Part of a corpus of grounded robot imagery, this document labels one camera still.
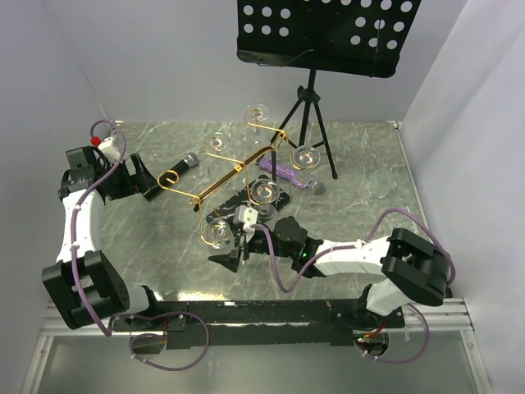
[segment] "gray marble table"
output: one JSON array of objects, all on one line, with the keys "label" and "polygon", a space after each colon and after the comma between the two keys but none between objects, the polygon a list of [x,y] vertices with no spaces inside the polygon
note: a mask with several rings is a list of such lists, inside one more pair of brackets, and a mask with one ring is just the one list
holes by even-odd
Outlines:
[{"label": "gray marble table", "polygon": [[[197,153],[200,165],[180,182],[182,190],[195,194],[212,183],[208,168],[216,159],[206,156],[201,146],[203,137],[214,131],[230,136],[229,154],[242,158],[253,151],[252,131],[241,122],[124,124],[129,153],[139,152],[154,176],[173,166],[184,153]],[[297,141],[299,123],[290,123],[287,131]],[[328,122],[326,131],[339,179],[331,179],[325,150],[319,148],[322,160],[313,172],[325,182],[326,193],[316,196],[293,190],[292,202],[281,211],[280,217],[294,215],[314,238],[355,241],[364,238],[377,217],[389,207],[402,207],[421,216],[397,132],[390,124]],[[319,140],[318,125],[310,124],[307,143]],[[284,146],[278,158],[283,163],[289,162]],[[393,172],[396,187],[384,199],[371,202],[368,182],[381,168]],[[263,172],[258,167],[249,168],[251,178],[259,173]],[[240,180],[232,183],[207,201],[205,213],[242,186]],[[395,227],[419,232],[412,222],[395,213],[383,222],[377,236],[388,235]],[[253,254],[238,273],[208,261],[207,247],[200,240],[198,214],[189,205],[188,197],[170,192],[163,192],[152,203],[135,195],[108,204],[103,250],[127,283],[147,285],[162,300],[355,298],[368,283],[381,280],[365,274],[303,278],[293,293],[282,294],[271,277],[266,256]],[[296,275],[290,264],[291,260],[279,260],[285,283]]]}]

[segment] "red cap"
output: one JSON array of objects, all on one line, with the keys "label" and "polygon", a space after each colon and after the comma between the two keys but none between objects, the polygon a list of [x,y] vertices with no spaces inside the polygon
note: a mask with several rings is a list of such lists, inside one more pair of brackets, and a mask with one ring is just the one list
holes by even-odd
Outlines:
[{"label": "red cap", "polygon": [[102,143],[102,140],[97,136],[91,138],[91,144],[99,146]]}]

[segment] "black music stand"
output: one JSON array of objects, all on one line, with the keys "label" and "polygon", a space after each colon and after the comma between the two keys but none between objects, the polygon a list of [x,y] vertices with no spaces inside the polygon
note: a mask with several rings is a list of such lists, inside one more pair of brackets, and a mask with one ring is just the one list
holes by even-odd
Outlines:
[{"label": "black music stand", "polygon": [[[297,102],[283,129],[304,102],[299,145],[304,144],[313,104],[334,179],[319,100],[317,70],[388,78],[395,74],[399,53],[421,0],[237,0],[237,57],[259,66],[310,70],[308,85],[297,89]],[[276,154],[272,153],[276,179]]]}]

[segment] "white wall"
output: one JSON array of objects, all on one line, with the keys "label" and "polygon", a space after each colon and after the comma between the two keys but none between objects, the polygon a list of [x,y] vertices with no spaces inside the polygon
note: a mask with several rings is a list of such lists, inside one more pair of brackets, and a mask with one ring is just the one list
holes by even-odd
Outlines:
[{"label": "white wall", "polygon": [[[242,120],[259,101],[278,120],[308,80],[306,70],[237,59],[236,0],[43,1],[117,119]],[[465,2],[422,1],[390,79],[319,73],[324,117],[403,119]]]},{"label": "white wall", "polygon": [[64,214],[64,151],[101,117],[93,91],[41,1],[0,2],[0,392],[17,393],[47,296]]},{"label": "white wall", "polygon": [[470,0],[403,141],[497,392],[525,392],[525,2]]}]

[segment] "gold metal frame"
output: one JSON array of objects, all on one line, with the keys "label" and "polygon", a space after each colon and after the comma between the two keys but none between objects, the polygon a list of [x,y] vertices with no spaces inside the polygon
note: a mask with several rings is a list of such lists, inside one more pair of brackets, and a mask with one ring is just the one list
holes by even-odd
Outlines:
[{"label": "gold metal frame", "polygon": [[237,176],[242,171],[244,171],[244,180],[245,180],[245,184],[246,184],[246,192],[248,194],[248,198],[249,198],[249,200],[252,203],[254,203],[256,205],[259,205],[259,203],[257,203],[257,201],[253,201],[252,196],[250,194],[249,178],[248,178],[248,166],[250,164],[252,164],[252,163],[255,163],[255,161],[258,158],[261,158],[262,156],[264,156],[268,152],[277,152],[279,150],[279,148],[281,147],[281,144],[282,144],[283,141],[286,141],[286,144],[288,145],[288,153],[290,155],[290,163],[292,164],[292,166],[294,166],[294,168],[297,168],[294,165],[293,155],[292,155],[292,151],[291,151],[291,147],[290,147],[290,141],[288,139],[288,134],[286,133],[286,131],[281,130],[281,129],[276,129],[276,128],[270,127],[270,126],[264,126],[264,125],[261,125],[261,124],[258,124],[258,123],[252,123],[252,122],[249,122],[249,121],[247,121],[246,123],[249,126],[258,127],[260,129],[264,129],[264,130],[268,130],[268,131],[274,131],[274,132],[278,133],[278,135],[277,135],[275,141],[272,144],[269,144],[268,146],[264,146],[261,149],[253,152],[251,154],[251,156],[246,158],[244,161],[243,160],[237,160],[237,159],[234,159],[234,158],[227,158],[227,157],[224,157],[224,156],[219,156],[219,155],[216,155],[216,154],[213,154],[213,153],[206,152],[204,150],[204,153],[207,154],[208,156],[212,156],[214,158],[219,158],[219,159],[222,159],[222,160],[227,160],[229,162],[236,163],[236,165],[234,166],[234,168],[231,171],[229,171],[227,174],[225,174],[218,181],[216,181],[215,183],[213,183],[212,185],[210,185],[209,187],[207,187],[206,189],[201,191],[198,195],[194,195],[194,194],[182,191],[182,190],[172,189],[172,187],[170,187],[170,186],[164,186],[163,184],[161,184],[161,178],[164,175],[166,175],[166,174],[172,174],[172,175],[175,176],[175,178],[176,178],[175,180],[171,179],[170,177],[168,177],[166,179],[166,181],[168,183],[170,183],[172,186],[174,186],[177,183],[179,183],[180,175],[176,171],[167,170],[167,171],[162,172],[157,177],[157,183],[158,183],[158,185],[161,188],[163,188],[164,190],[172,191],[174,193],[178,193],[180,195],[187,195],[187,196],[190,197],[189,203],[191,205],[197,205],[199,207],[200,238],[201,238],[201,240],[203,240],[203,242],[206,245],[215,245],[215,243],[207,241],[206,238],[204,237],[203,202],[204,202],[205,199],[207,199],[210,195],[212,195],[215,192],[217,192],[226,183],[228,183],[235,176]]}]

